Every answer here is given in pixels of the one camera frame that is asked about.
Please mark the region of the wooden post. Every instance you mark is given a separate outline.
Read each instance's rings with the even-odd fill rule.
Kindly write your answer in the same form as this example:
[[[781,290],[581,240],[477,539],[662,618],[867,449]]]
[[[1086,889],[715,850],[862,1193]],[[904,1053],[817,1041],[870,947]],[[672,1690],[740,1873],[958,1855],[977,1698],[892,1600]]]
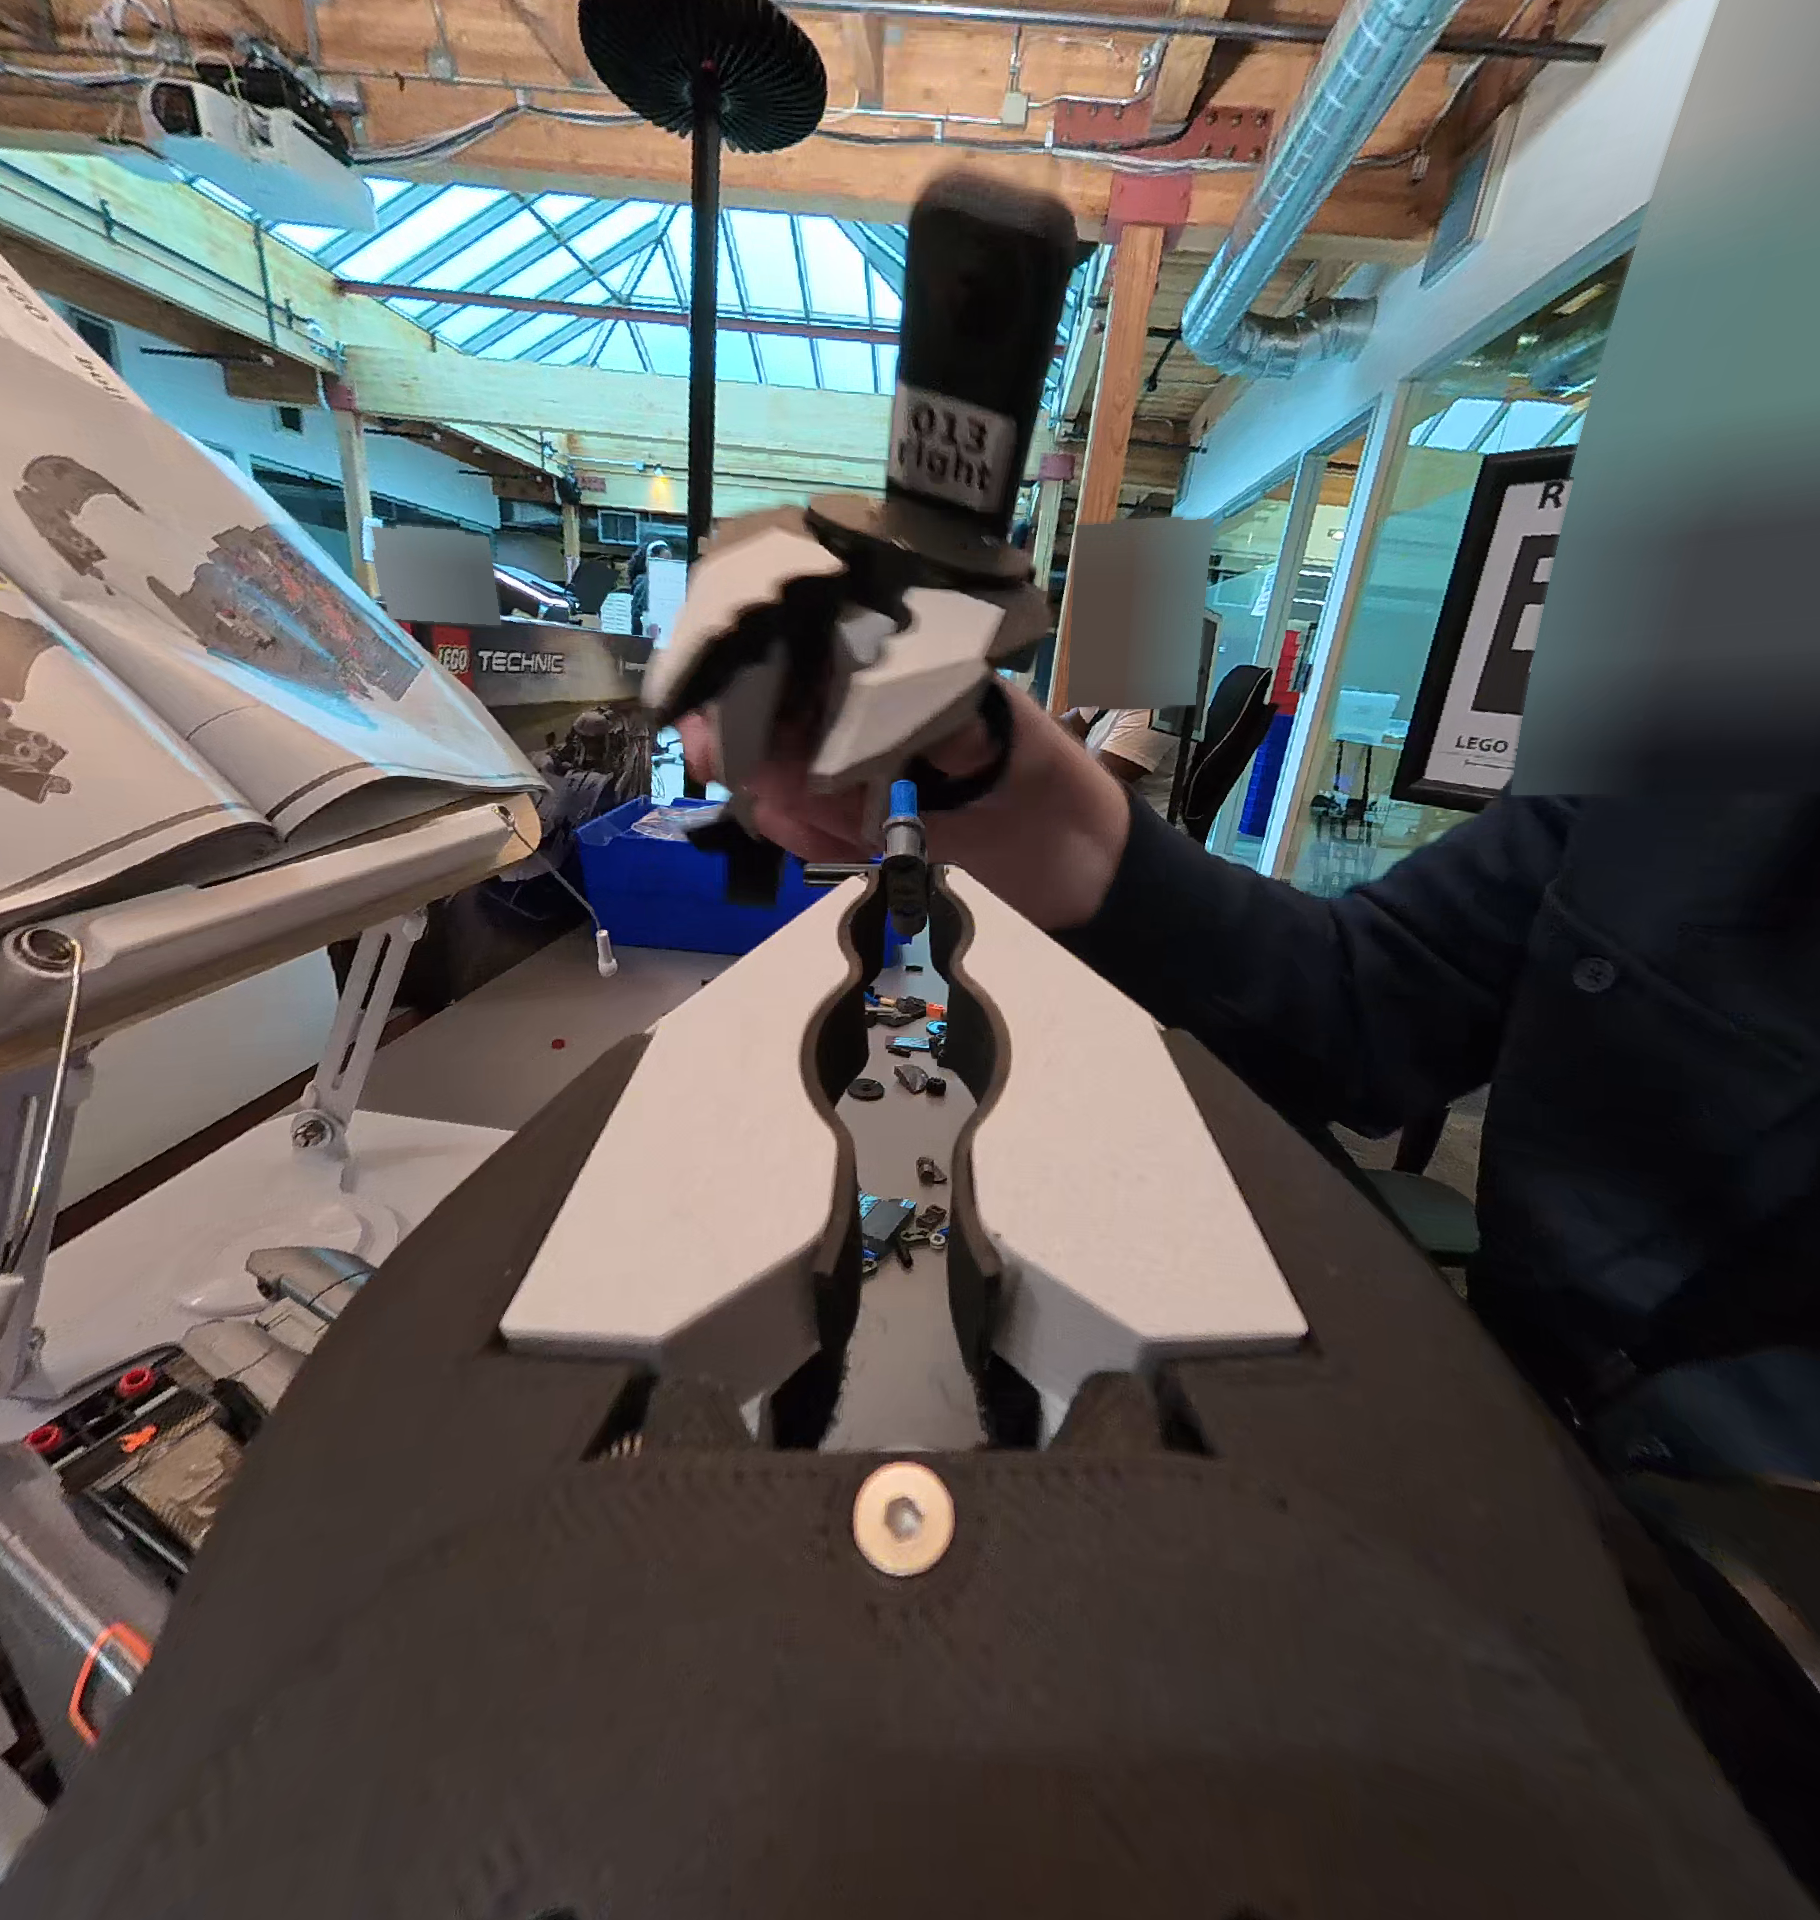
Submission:
[[[1164,229],[1146,223],[1115,233],[1074,540],[1119,515],[1164,240]]]

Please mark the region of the scattered loose lego pieces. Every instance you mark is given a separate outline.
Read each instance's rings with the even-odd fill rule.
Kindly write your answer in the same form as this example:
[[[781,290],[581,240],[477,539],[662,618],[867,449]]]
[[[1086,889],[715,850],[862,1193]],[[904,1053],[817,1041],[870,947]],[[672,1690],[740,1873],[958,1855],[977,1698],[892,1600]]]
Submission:
[[[648,1026],[534,1276],[630,1323],[677,1325],[828,1266],[855,1221],[861,1266],[944,1240],[929,1191],[862,1191],[818,1065],[831,980],[759,947]]]

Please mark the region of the white book stand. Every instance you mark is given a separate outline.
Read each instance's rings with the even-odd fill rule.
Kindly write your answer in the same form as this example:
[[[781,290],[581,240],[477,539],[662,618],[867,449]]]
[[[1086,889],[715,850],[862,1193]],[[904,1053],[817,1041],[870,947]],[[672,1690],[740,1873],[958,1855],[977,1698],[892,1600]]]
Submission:
[[[358,935],[351,979],[294,1117],[256,1124],[132,1199],[44,1266],[31,1370],[0,1397],[0,1439],[86,1375],[205,1318],[244,1314],[251,1251],[320,1243],[381,1264],[509,1133],[358,1101],[423,910],[505,857],[504,802],[432,818],[203,887],[29,926],[85,947],[80,1039],[103,1043],[244,979]],[[53,1063],[66,990],[0,944],[0,1080]]]

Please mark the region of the framed black white poster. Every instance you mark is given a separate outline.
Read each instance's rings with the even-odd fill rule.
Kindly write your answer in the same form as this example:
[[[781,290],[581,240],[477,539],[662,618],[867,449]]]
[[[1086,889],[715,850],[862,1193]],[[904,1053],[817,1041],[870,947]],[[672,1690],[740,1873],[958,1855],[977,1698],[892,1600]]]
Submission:
[[[1517,771],[1517,744],[1576,449],[1499,453],[1479,471],[1392,796],[1476,811]]]

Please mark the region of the person's right hand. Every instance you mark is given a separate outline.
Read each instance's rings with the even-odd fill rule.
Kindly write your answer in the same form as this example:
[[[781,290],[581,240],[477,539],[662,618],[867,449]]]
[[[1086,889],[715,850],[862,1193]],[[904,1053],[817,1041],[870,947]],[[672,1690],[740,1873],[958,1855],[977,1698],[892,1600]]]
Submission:
[[[1131,829],[1125,785],[1039,704],[1009,703],[1009,747],[977,714],[929,741],[922,758],[938,773],[997,781],[966,807],[927,811],[926,847],[960,865],[1044,932],[1089,925],[1123,863]],[[746,825],[809,861],[857,861],[881,850],[884,828],[862,788],[818,788],[801,725],[771,737],[758,763],[723,755],[706,710],[677,725],[688,773],[718,781]]]

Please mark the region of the silver ventilation duct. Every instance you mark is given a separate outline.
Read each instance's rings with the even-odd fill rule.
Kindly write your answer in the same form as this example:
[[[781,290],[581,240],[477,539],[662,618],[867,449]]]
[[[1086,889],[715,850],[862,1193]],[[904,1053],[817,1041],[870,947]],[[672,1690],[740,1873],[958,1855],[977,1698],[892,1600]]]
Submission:
[[[1325,298],[1290,315],[1261,315],[1257,304],[1458,10],[1456,3],[1351,3],[1338,15],[1258,182],[1185,304],[1181,339],[1200,362],[1285,380],[1363,353],[1377,319],[1373,298]]]

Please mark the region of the black round base stand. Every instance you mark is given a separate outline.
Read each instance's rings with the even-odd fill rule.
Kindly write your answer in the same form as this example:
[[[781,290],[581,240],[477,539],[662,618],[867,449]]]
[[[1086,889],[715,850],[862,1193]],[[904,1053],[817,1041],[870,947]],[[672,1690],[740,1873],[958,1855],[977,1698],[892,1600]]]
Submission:
[[[722,155],[782,152],[818,131],[827,64],[770,3],[584,3],[579,32],[603,84],[690,145],[692,290],[688,556],[715,523],[715,328]]]

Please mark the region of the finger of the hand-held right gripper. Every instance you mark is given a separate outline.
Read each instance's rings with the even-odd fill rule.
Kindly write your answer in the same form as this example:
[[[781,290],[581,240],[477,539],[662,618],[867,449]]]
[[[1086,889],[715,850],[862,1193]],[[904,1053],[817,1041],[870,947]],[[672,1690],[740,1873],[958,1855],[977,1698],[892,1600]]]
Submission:
[[[818,791],[889,785],[962,725],[993,675],[1004,610],[958,588],[909,588],[901,625],[849,669],[812,755]]]
[[[688,575],[668,639],[644,671],[658,724],[704,718],[718,783],[742,783],[770,757],[781,724],[827,683],[849,563],[799,509],[725,523]]]

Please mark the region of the black beam with blue pins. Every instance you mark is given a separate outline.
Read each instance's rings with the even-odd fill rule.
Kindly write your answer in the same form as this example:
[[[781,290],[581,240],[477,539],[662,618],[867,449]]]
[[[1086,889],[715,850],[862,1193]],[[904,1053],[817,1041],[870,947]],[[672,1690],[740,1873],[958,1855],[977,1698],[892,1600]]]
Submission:
[[[900,947],[931,920],[936,894],[921,793],[915,779],[861,781],[827,796],[842,835],[835,850],[801,859],[807,885],[828,889],[855,877],[864,897],[851,912],[851,942],[867,975],[889,969]]]

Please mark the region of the lego set box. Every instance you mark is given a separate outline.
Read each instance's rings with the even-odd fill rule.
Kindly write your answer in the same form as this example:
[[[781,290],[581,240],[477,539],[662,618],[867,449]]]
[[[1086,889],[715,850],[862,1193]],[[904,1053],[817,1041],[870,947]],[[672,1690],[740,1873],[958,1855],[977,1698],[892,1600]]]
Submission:
[[[657,731],[630,638],[527,618],[491,626],[405,620],[400,632],[461,683],[539,771],[548,847],[650,796]]]

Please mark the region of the person's right forearm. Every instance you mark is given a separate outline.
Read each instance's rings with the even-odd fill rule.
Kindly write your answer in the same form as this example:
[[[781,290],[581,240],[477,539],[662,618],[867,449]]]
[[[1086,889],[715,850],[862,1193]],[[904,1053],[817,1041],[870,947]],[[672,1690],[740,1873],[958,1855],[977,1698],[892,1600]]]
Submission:
[[[1493,1077],[1577,811],[1502,796],[1317,897],[1131,801],[1107,893],[1060,942],[1291,1126],[1387,1137]]]

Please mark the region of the lego instruction booklet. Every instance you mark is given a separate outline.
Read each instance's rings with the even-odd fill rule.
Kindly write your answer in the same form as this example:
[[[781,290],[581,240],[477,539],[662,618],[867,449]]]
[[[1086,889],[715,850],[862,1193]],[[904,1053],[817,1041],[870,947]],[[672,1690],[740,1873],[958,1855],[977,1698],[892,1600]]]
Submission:
[[[539,788],[461,682],[0,255],[0,940]]]

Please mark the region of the grey lego car model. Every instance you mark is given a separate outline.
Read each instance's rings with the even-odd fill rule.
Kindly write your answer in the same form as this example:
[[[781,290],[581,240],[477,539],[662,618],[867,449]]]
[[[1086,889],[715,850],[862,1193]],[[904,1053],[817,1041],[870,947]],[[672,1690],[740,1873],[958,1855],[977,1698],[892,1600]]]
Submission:
[[[244,1314],[86,1375],[0,1439],[0,1885],[153,1661],[249,1444],[374,1264],[251,1251]]]

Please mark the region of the white ceiling projector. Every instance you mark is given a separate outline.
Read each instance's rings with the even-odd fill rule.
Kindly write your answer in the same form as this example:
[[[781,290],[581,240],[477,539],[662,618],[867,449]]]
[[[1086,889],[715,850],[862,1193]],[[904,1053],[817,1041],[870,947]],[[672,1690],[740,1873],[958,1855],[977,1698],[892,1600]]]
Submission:
[[[340,136],[290,106],[261,106],[213,84],[153,79],[140,116],[152,150],[218,186],[271,224],[347,233],[377,226],[376,201]]]

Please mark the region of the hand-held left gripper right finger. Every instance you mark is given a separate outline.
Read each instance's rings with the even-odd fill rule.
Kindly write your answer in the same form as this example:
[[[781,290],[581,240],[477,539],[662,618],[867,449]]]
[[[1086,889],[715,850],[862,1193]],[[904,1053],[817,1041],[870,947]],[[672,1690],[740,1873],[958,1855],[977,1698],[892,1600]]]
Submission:
[[[990,1080],[962,1172],[987,1230],[993,1356],[1056,1435],[1100,1375],[1283,1356],[1308,1335],[1166,1029],[1017,913],[946,870],[948,1035],[983,1019]]]

